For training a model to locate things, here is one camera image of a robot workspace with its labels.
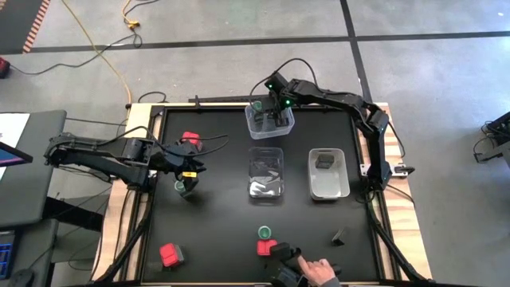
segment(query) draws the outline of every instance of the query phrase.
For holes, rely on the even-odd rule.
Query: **metal bracket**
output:
[[[359,169],[361,170],[362,176],[367,176],[368,169],[370,168],[370,164],[360,164]],[[397,177],[400,179],[406,179],[409,175],[408,167],[405,164],[390,164],[391,169],[391,177]]]

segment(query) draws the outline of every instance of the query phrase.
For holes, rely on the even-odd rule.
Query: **table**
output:
[[[8,167],[0,180],[0,230],[27,226],[43,218],[101,230],[100,214],[47,196],[53,167],[45,165],[44,154],[49,138],[62,132],[66,114],[63,110],[30,113],[16,148],[33,156],[33,162]]]
[[[154,133],[156,135],[159,134],[159,127],[161,124],[161,117],[157,116],[155,118],[155,122],[151,123],[151,110],[152,105],[162,105],[162,104],[133,104],[131,107],[130,115],[127,122],[126,130],[131,128],[135,128],[137,126],[145,126],[149,127],[150,124],[153,124]],[[178,103],[178,104],[164,104],[166,106],[175,106],[175,107],[192,107],[194,104],[188,103]],[[209,105],[237,105],[237,106],[246,106],[247,103],[220,103],[220,104],[202,104],[204,106]],[[378,104],[383,110],[385,110],[388,114],[390,114],[390,109],[388,104]],[[138,130],[131,132],[127,136],[130,137],[144,137],[146,134],[143,130]],[[367,154],[367,145],[364,141],[364,138],[359,134],[362,154],[364,163],[368,163],[368,154]],[[388,160],[392,164],[400,163],[401,153],[398,147],[398,141],[394,136],[394,133],[389,129],[386,132],[385,137],[386,142],[386,160]],[[410,195],[409,184],[407,179],[392,179],[390,184],[405,191]],[[388,216],[390,219],[391,229],[394,235],[394,241],[397,244],[398,248],[403,252],[408,261],[415,267],[415,269],[421,273],[425,277],[431,277],[430,268],[428,265],[428,261],[426,258],[425,248],[422,242],[422,236],[418,225],[418,220],[416,218],[416,214],[414,212],[414,207],[411,202],[407,199],[402,198],[398,194],[394,194],[391,192],[391,188],[386,189],[386,198],[383,204],[386,204]],[[110,196],[110,200],[108,203],[108,209],[106,215],[104,216],[104,232],[103,232],[103,241],[100,249],[98,248],[98,254],[96,255],[96,261],[98,266],[96,272],[93,274],[93,278],[96,279],[103,274],[108,266],[112,263],[115,252],[120,252],[122,247],[124,246],[126,237],[128,235],[128,229],[130,224],[138,222],[143,215],[143,211],[145,210],[145,198],[143,198],[138,206],[134,206],[135,193],[128,192],[126,186],[120,182],[116,181],[113,183],[112,193]],[[122,212],[122,206],[126,200],[125,211]],[[135,217],[132,217],[133,210],[137,209],[138,213]],[[386,278],[393,278],[393,273],[390,264],[390,257],[388,255],[387,249],[379,239],[379,245],[381,246],[382,251],[382,261],[384,265],[384,270],[386,274]],[[138,274],[136,270],[136,264],[139,260],[139,251],[140,251],[140,240],[136,243],[135,247],[131,252],[131,256],[127,261],[126,272],[123,274],[123,278],[127,280],[135,279]]]
[[[51,280],[53,273],[51,257],[57,228],[57,220],[47,219],[23,229],[10,276],[16,271],[27,269],[33,264],[30,268],[33,271],[32,286],[47,285],[46,283]],[[8,285],[9,280],[0,281],[0,287]]]

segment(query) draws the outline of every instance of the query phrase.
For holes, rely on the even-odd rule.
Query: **computer screen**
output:
[[[32,156],[0,142],[0,167],[9,167],[16,164],[32,163]]]

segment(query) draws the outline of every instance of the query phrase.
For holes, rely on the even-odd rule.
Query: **black tabletop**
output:
[[[20,230],[17,234],[20,238],[11,276],[18,270],[32,266],[30,268],[34,275],[32,286],[46,286],[57,228],[57,220],[49,219]],[[8,285],[9,279],[0,280],[0,287]]]
[[[23,226],[42,219],[53,167],[45,165],[49,138],[62,132],[65,111],[34,112],[16,148],[33,156],[33,162],[8,167],[0,179],[0,229]]]
[[[187,202],[174,190],[173,175],[159,177],[147,239],[145,282],[264,282],[265,259],[257,256],[257,229],[269,226],[273,238],[300,247],[309,260],[327,258],[343,268],[343,281],[377,279],[367,211],[355,201],[359,192],[359,160],[355,131],[344,112],[294,112],[296,125],[287,136],[251,140],[243,110],[236,112],[169,112],[164,142],[175,142],[185,131],[202,137],[229,135],[220,151],[202,156],[207,171],[200,174],[198,200]],[[211,149],[223,140],[204,142]],[[248,195],[251,147],[280,147],[284,152],[284,194],[273,203]],[[333,203],[313,202],[308,187],[308,153],[313,148],[344,151],[351,195]],[[347,228],[346,245],[331,239]],[[182,247],[185,263],[163,270],[159,247]]]

